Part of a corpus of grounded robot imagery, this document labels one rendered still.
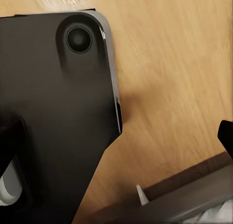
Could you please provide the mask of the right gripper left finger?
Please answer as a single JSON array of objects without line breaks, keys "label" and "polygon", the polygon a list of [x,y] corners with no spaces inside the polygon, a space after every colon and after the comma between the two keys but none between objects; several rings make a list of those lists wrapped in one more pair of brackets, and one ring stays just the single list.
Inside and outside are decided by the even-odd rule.
[{"label": "right gripper left finger", "polygon": [[25,139],[22,121],[0,126],[0,178]]}]

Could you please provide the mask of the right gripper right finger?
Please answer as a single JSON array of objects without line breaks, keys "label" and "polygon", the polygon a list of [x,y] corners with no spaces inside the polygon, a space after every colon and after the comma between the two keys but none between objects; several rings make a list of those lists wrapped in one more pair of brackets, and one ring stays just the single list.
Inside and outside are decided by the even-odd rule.
[{"label": "right gripper right finger", "polygon": [[233,159],[233,122],[222,120],[217,136]]}]

